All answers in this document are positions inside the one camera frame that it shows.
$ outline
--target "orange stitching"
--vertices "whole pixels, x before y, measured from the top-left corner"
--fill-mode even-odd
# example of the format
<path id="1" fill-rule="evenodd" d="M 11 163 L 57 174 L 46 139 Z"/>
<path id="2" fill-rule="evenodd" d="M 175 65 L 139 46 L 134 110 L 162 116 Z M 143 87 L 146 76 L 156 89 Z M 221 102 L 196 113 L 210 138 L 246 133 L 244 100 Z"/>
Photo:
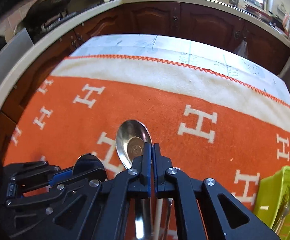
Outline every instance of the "orange stitching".
<path id="1" fill-rule="evenodd" d="M 197 66 L 193 66 L 190 64 L 185 64 L 185 63 L 179 63 L 176 61 L 171 61 L 171 60 L 167 60 L 167 59 L 161 59 L 161 58 L 154 58 L 154 57 L 144 57 L 144 56 L 129 56 L 129 55 L 111 55 L 111 54 L 107 54 L 107 55 L 88 55 L 88 56 L 75 56 L 75 57 L 65 57 L 64 59 L 76 59 L 76 58 L 119 58 L 119 59 L 136 59 L 136 60 L 147 60 L 147 61 L 156 61 L 156 62 L 161 62 L 161 63 L 167 63 L 167 64 L 172 64 L 172 65 L 177 65 L 177 66 L 182 66 L 182 67 L 187 67 L 187 68 L 193 68 L 194 70 L 199 70 L 199 71 L 204 71 L 206 73 L 210 73 L 210 74 L 214 74 L 216 76 L 220 76 L 222 78 L 226 78 L 229 79 L 230 81 L 234 81 L 236 83 L 239 83 L 241 85 L 244 85 L 252 90 L 254 90 L 255 92 L 258 92 L 259 94 L 266 96 L 272 100 L 274 100 L 275 102 L 278 102 L 280 104 L 282 104 L 283 106 L 287 106 L 290 109 L 290 105 L 288 105 L 287 103 L 285 103 L 283 100 L 278 99 L 270 94 L 268 94 L 267 92 L 264 92 L 256 87 L 251 86 L 250 84 L 244 83 L 242 81 L 239 81 L 235 78 L 231 78 L 229 76 L 226 76 L 224 74 L 215 72 L 213 70 L 210 69 L 206 69 L 206 68 L 202 68 L 202 67 L 197 67 Z"/>

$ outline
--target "table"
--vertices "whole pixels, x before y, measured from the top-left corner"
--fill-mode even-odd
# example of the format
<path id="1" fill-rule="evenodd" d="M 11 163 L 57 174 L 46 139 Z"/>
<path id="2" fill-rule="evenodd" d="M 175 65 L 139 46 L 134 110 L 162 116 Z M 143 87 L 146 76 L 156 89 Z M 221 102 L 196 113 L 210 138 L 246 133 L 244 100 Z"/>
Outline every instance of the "table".
<path id="1" fill-rule="evenodd" d="M 65 58 L 25 109 L 5 164 L 66 168 L 90 152 L 113 178 L 124 169 L 115 135 L 127 119 L 144 123 L 173 165 L 215 178 L 251 210 L 260 179 L 290 165 L 282 80 L 222 49 L 137 34 L 94 37 Z M 175 229 L 172 217 L 171 237 Z"/>

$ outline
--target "wooden cabinet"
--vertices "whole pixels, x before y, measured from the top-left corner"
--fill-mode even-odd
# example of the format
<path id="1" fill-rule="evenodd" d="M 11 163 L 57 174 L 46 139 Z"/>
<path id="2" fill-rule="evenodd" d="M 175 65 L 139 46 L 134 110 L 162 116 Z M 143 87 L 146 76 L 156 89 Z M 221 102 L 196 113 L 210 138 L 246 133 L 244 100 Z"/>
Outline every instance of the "wooden cabinet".
<path id="1" fill-rule="evenodd" d="M 290 56 L 290 48 L 248 21 L 245 21 L 243 35 L 246 36 L 248 59 L 278 75 Z"/>
<path id="2" fill-rule="evenodd" d="M 130 33 L 179 37 L 181 3 L 140 2 L 122 8 L 132 24 Z"/>
<path id="3" fill-rule="evenodd" d="M 0 158 L 5 158 L 11 136 L 14 133 L 16 123 L 5 114 L 0 113 Z"/>
<path id="4" fill-rule="evenodd" d="M 244 20 L 206 6 L 181 4 L 181 38 L 198 41 L 227 51 L 240 43 L 238 35 Z"/>
<path id="5" fill-rule="evenodd" d="M 80 44 L 94 36 L 130 33 L 130 21 L 125 18 L 122 6 L 101 13 L 74 28 Z"/>
<path id="6" fill-rule="evenodd" d="M 17 81 L 2 106 L 2 112 L 17 123 L 40 84 L 78 45 L 75 33 L 70 31 L 46 49 Z"/>

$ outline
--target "silver screw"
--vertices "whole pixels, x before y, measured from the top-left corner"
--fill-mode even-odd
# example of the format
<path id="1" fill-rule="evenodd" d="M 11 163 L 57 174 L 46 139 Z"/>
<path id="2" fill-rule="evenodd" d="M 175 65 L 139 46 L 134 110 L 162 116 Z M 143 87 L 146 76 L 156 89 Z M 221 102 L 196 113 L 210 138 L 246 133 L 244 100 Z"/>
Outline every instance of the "silver screw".
<path id="1" fill-rule="evenodd" d="M 168 174 L 171 174 L 171 175 L 176 174 L 177 173 L 177 169 L 175 169 L 175 168 L 168 168 L 167 169 L 167 173 Z"/>
<path id="2" fill-rule="evenodd" d="M 98 187 L 99 186 L 99 180 L 98 179 L 93 179 L 89 182 L 89 186 L 91 187 Z"/>
<path id="3" fill-rule="evenodd" d="M 208 185 L 208 186 L 214 186 L 215 185 L 215 179 L 212 179 L 212 178 L 208 178 L 205 180 L 205 183 Z"/>
<path id="4" fill-rule="evenodd" d="M 45 210 L 46 215 L 50 215 L 50 214 L 52 214 L 53 212 L 54 212 L 54 210 L 53 210 L 52 207 L 48 207 L 48 208 L 46 208 L 46 210 Z"/>
<path id="5" fill-rule="evenodd" d="M 58 189 L 58 190 L 63 190 L 64 187 L 65 187 L 64 184 L 59 184 L 59 185 L 57 186 L 57 189 Z"/>
<path id="6" fill-rule="evenodd" d="M 136 175 L 138 173 L 138 170 L 134 169 L 134 168 L 131 168 L 127 171 L 127 173 L 129 175 Z"/>

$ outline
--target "lime green plastic bin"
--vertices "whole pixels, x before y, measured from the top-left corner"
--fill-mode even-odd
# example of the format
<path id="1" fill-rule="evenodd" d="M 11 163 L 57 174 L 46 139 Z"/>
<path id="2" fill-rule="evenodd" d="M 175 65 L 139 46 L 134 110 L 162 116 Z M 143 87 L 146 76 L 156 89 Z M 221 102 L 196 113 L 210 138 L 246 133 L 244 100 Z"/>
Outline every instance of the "lime green plastic bin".
<path id="1" fill-rule="evenodd" d="M 260 181 L 254 214 L 270 228 L 274 224 L 287 185 L 290 186 L 290 166 L 284 166 L 273 176 Z M 278 235 L 281 240 L 290 239 L 290 212 Z"/>

